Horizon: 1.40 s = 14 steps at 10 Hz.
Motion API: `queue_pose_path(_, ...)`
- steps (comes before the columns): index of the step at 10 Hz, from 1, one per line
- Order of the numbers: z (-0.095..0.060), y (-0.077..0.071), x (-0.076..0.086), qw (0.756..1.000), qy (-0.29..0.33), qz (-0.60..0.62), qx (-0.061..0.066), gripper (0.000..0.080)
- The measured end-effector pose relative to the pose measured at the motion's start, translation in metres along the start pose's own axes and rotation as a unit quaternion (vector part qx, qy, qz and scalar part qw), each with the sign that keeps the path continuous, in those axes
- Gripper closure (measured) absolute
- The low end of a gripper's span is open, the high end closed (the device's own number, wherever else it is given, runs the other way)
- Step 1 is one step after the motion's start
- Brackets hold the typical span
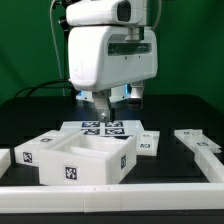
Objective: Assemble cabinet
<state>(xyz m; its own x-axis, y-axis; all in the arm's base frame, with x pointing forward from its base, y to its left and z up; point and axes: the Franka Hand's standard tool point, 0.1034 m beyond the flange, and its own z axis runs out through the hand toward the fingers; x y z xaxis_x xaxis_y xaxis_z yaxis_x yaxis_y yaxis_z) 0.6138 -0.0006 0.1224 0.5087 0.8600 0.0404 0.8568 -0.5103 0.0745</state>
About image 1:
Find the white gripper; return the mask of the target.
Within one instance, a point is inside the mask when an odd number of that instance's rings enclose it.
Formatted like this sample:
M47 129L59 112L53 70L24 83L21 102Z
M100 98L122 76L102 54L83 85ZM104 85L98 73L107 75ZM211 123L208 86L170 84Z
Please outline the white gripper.
M132 83L129 108L143 107L142 80L155 77L158 68L156 36L146 29L144 39L137 41L126 27L75 27L69 34L68 59L71 83L79 91L93 92L99 121L113 121L111 90L106 89Z

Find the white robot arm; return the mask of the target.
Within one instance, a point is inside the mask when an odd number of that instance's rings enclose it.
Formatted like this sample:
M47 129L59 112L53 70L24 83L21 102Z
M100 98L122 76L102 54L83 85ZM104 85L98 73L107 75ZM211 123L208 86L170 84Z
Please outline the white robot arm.
M70 82L88 91L104 123L115 119L111 89L129 84L141 103L144 81L156 76L157 41L147 0L80 0L67 7Z

